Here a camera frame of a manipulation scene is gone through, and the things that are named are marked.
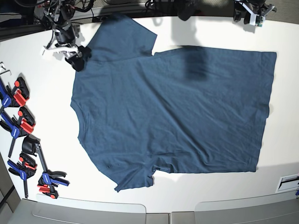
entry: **red clamp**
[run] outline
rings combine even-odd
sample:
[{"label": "red clamp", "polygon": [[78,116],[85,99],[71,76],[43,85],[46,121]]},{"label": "red clamp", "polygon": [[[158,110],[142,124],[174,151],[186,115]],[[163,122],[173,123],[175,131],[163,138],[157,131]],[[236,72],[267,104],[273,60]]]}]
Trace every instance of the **red clamp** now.
[{"label": "red clamp", "polygon": [[26,104],[26,101],[29,100],[29,98],[25,99],[22,96],[22,92],[21,90],[17,90],[14,94],[14,99],[16,100],[16,102],[20,105],[20,106],[24,106]]},{"label": "red clamp", "polygon": [[46,195],[50,196],[53,199],[58,198],[57,191],[52,192],[50,186],[47,184],[44,185],[37,185],[39,187],[39,192],[45,193]]},{"label": "red clamp", "polygon": [[20,124],[20,127],[23,128],[24,131],[26,131],[28,134],[31,134],[33,132],[35,124],[32,126],[27,123],[27,120],[25,118],[22,119],[22,122]]}]

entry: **clamp handle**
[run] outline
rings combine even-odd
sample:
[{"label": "clamp handle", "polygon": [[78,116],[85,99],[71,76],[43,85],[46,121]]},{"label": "clamp handle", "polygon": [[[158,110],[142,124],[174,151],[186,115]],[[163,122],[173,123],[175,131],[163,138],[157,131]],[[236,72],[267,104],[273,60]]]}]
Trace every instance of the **clamp handle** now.
[{"label": "clamp handle", "polygon": [[57,183],[57,184],[62,184],[64,186],[68,186],[69,182],[61,179],[59,177],[56,178],[52,178],[48,173],[43,172],[43,181],[45,182],[45,184],[47,185],[51,185],[52,183]]},{"label": "clamp handle", "polygon": [[22,179],[22,180],[27,180],[27,174],[26,174],[26,172],[24,171],[24,170],[22,170],[22,169],[20,169],[19,167],[18,167],[18,165],[17,164],[15,164],[14,162],[12,162],[11,160],[8,160],[7,161],[7,164],[14,170],[14,171],[16,171],[19,175],[20,175],[20,178]]},{"label": "clamp handle", "polygon": [[11,129],[11,136],[16,139],[20,135],[20,130],[19,128],[14,125],[13,121],[10,119],[10,117],[7,115],[5,111],[1,114],[2,118],[4,119],[5,123],[9,126]]},{"label": "clamp handle", "polygon": [[1,93],[1,99],[2,99],[2,106],[4,108],[9,107],[9,105],[11,105],[12,102],[12,97],[10,96],[10,93],[7,92],[7,90],[5,89],[5,86],[2,82],[2,80],[0,79],[0,93]]},{"label": "clamp handle", "polygon": [[38,185],[39,191],[53,199],[58,198],[58,192],[52,185]]}]

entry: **blue clamp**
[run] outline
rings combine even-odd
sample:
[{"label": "blue clamp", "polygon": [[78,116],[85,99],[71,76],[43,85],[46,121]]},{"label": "blue clamp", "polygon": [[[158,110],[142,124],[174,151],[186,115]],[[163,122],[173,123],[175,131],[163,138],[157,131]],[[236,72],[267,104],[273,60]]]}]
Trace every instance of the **blue clamp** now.
[{"label": "blue clamp", "polygon": [[15,172],[12,172],[13,174],[19,175],[20,178],[24,181],[27,180],[27,174],[24,170],[21,169],[21,167],[19,167],[17,164],[12,162],[11,160],[8,160],[7,163],[15,171]]},{"label": "blue clamp", "polygon": [[14,139],[17,139],[20,136],[20,128],[13,123],[13,121],[10,119],[10,117],[7,115],[7,113],[5,111],[3,111],[1,116],[2,116],[3,120],[5,121],[5,123],[10,127],[11,136]]},{"label": "blue clamp", "polygon": [[46,172],[43,172],[43,181],[47,184],[47,185],[50,185],[50,184],[53,184],[53,183],[56,183],[56,184],[62,184],[64,186],[68,186],[69,185],[69,182],[64,180],[64,179],[61,179],[59,177],[55,177],[53,178],[52,176],[50,176],[48,173]]},{"label": "blue clamp", "polygon": [[2,99],[2,107],[1,107],[1,110],[3,111],[4,108],[7,108],[7,107],[10,106],[10,104],[12,102],[12,98],[11,98],[10,94],[6,91],[5,86],[4,86],[3,82],[2,82],[2,80],[0,80],[0,93],[1,93],[1,95],[3,97],[3,99]]}]

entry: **t-shirt sleeve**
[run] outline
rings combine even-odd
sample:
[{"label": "t-shirt sleeve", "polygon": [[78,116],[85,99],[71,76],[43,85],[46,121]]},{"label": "t-shirt sleeve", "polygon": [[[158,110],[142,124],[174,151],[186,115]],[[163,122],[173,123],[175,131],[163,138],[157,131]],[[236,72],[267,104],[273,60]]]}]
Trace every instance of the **t-shirt sleeve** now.
[{"label": "t-shirt sleeve", "polygon": [[122,14],[109,16],[100,26],[88,47],[91,60],[119,61],[151,56],[157,35]]},{"label": "t-shirt sleeve", "polygon": [[115,190],[119,192],[124,189],[150,187],[153,185],[152,174],[149,174],[142,165],[112,165],[103,174],[117,183]]}]

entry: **clamp jaw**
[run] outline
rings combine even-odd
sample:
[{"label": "clamp jaw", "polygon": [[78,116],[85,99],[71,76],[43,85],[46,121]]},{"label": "clamp jaw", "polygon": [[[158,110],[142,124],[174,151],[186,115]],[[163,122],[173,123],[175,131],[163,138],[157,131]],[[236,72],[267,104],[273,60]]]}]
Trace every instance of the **clamp jaw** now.
[{"label": "clamp jaw", "polygon": [[22,144],[22,151],[29,155],[39,155],[43,167],[43,174],[39,179],[37,185],[40,188],[39,191],[47,196],[50,196],[51,198],[58,198],[58,192],[55,190],[55,187],[58,187],[59,184],[64,186],[69,185],[69,182],[67,180],[61,178],[65,177],[66,173],[60,171],[52,172],[48,170],[45,159],[43,157],[41,143],[38,140],[33,139],[30,136],[26,136]]},{"label": "clamp jaw", "polygon": [[272,4],[265,4],[266,0],[234,0],[234,22],[239,22],[244,17],[244,24],[250,24],[252,26],[263,25],[266,20],[266,15],[273,11],[277,12],[277,9]]},{"label": "clamp jaw", "polygon": [[25,197],[28,198],[28,187],[27,187],[27,179],[34,176],[36,173],[36,162],[25,153],[21,153],[19,157],[21,163],[17,162],[15,164],[11,160],[8,160],[7,163],[10,166],[8,171],[14,175],[19,176],[24,182],[24,192]]},{"label": "clamp jaw", "polygon": [[91,57],[91,49],[83,46],[60,46],[55,44],[56,48],[48,49],[43,46],[41,55],[44,59],[49,58],[53,53],[63,53],[65,61],[69,63],[74,70],[81,71],[84,68],[85,61]]},{"label": "clamp jaw", "polygon": [[53,199],[58,198],[58,192],[55,190],[55,187],[58,187],[59,184],[64,186],[69,185],[68,181],[59,178],[65,176],[66,173],[60,171],[52,172],[47,170],[47,172],[43,172],[43,175],[39,179],[37,185],[39,187],[39,191]]},{"label": "clamp jaw", "polygon": [[2,103],[0,114],[4,108],[24,106],[29,99],[29,90],[25,80],[22,77],[18,77],[14,82],[12,90],[10,90],[9,86],[5,88],[2,80],[0,80],[0,99]]},{"label": "clamp jaw", "polygon": [[35,120],[33,116],[25,107],[21,107],[19,109],[18,115],[18,120],[15,120],[14,118],[10,119],[6,112],[3,111],[2,118],[4,121],[0,121],[0,126],[9,131],[13,137],[13,141],[8,154],[9,158],[11,157],[11,154],[13,152],[15,140],[19,137],[31,134],[35,126]]}]

